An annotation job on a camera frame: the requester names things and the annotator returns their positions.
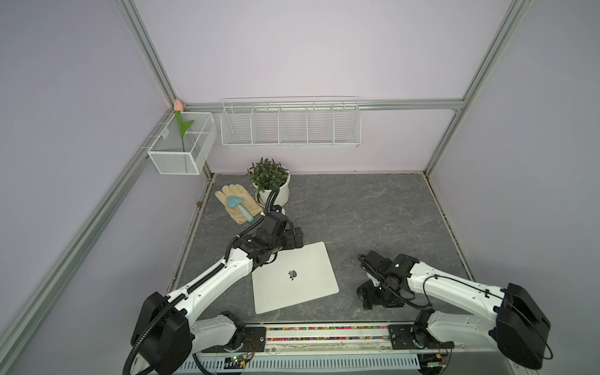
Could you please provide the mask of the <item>silver laptop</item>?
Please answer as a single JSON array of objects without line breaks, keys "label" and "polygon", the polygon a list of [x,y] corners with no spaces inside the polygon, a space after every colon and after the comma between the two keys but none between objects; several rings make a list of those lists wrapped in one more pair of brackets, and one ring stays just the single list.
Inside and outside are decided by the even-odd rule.
[{"label": "silver laptop", "polygon": [[324,242],[282,250],[252,272],[255,312],[269,313],[339,293]]}]

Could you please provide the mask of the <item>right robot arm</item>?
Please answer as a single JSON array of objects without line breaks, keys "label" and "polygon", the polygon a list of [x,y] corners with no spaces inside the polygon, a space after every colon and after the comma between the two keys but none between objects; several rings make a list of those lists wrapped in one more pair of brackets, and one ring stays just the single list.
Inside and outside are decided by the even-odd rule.
[{"label": "right robot arm", "polygon": [[357,290],[365,310],[410,306],[419,312],[411,324],[390,326],[394,349],[449,355],[461,345],[488,348],[530,370],[553,359],[551,323],[524,287],[469,281],[405,254],[387,259],[371,251],[357,258],[369,278]]}]

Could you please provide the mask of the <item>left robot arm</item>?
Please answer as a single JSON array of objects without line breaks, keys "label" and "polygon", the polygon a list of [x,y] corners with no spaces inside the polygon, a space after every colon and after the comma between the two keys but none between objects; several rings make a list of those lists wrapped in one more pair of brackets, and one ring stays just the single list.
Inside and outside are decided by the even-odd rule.
[{"label": "left robot arm", "polygon": [[225,311],[208,320],[199,317],[237,281],[275,261],[280,251],[303,246],[302,230],[273,206],[278,195],[278,190],[270,192],[259,220],[230,240],[222,259],[185,286],[166,295],[155,292],[143,302],[124,374],[131,373],[137,356],[148,363],[144,374],[172,374],[203,350],[244,347],[245,323],[236,315]]}]

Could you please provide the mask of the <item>beige work glove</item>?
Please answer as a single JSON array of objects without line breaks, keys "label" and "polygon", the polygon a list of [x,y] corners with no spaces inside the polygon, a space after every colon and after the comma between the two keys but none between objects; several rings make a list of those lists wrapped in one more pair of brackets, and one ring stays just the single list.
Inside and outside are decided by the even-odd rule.
[{"label": "beige work glove", "polygon": [[240,184],[229,184],[215,193],[230,217],[239,225],[251,223],[263,208]]}]

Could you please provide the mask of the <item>blue garden trowel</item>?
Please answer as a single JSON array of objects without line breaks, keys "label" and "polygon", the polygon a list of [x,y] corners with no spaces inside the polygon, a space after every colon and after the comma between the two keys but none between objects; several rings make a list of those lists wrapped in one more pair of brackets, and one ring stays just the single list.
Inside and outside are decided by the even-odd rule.
[{"label": "blue garden trowel", "polygon": [[227,203],[227,206],[230,208],[238,208],[240,210],[241,214],[245,217],[245,219],[249,223],[252,223],[254,221],[254,216],[251,215],[249,213],[249,211],[247,209],[245,209],[245,207],[242,205],[243,198],[235,196],[235,195],[230,195],[226,198],[226,203]]}]

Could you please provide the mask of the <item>potted green plant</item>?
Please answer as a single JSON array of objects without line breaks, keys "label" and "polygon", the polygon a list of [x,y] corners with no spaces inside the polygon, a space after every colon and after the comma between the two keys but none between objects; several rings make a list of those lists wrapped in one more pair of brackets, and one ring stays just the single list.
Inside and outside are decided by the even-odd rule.
[{"label": "potted green plant", "polygon": [[259,162],[254,162],[248,168],[248,175],[258,195],[258,202],[265,206],[267,199],[273,189],[279,189],[279,193],[273,204],[284,206],[290,198],[289,184],[291,175],[289,170],[282,166],[280,162],[273,159],[262,158]]}]

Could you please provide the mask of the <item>pink artificial tulip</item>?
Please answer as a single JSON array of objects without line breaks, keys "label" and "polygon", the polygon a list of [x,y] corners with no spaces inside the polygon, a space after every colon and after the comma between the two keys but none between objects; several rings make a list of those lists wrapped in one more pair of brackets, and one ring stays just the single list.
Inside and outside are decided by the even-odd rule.
[{"label": "pink artificial tulip", "polygon": [[185,153],[186,148],[185,148],[184,137],[185,137],[188,129],[194,123],[194,120],[189,120],[189,121],[184,122],[183,117],[181,115],[184,112],[184,105],[183,105],[182,101],[179,99],[176,99],[173,101],[173,111],[174,111],[174,114],[175,114],[175,117],[177,120],[178,129],[179,129],[182,152]]}]

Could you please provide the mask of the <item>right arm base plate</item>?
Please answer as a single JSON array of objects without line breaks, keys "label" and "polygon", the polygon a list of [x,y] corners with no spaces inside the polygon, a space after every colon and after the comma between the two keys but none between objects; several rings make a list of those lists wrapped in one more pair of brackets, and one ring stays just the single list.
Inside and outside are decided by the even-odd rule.
[{"label": "right arm base plate", "polygon": [[391,324],[388,333],[394,350],[455,348],[453,342],[440,342],[425,328],[409,324]]}]

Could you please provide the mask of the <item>aluminium front rail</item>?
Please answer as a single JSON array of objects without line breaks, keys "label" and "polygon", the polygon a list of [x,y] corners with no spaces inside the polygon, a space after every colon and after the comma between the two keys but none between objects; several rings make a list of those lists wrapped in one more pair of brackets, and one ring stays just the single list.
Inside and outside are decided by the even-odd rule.
[{"label": "aluminium front rail", "polygon": [[[267,329],[264,352],[189,356],[172,374],[528,374],[529,370],[488,348],[461,345],[449,355],[437,349],[394,350],[391,324],[246,324]],[[148,363],[137,356],[132,374]]]}]

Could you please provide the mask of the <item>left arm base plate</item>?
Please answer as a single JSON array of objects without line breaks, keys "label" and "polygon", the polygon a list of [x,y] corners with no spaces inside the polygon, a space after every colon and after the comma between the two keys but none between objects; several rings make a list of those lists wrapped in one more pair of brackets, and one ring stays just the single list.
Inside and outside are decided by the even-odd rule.
[{"label": "left arm base plate", "polygon": [[263,353],[267,343],[267,329],[262,326],[245,327],[236,332],[226,345],[215,345],[202,353]]}]

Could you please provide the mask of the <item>white mesh wall box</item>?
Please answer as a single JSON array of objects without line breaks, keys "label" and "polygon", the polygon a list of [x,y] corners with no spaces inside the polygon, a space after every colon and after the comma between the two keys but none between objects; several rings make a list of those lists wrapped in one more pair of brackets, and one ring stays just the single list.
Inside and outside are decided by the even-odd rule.
[{"label": "white mesh wall box", "polygon": [[147,155],[162,175],[198,176],[217,139],[210,112],[174,112],[161,123]]}]

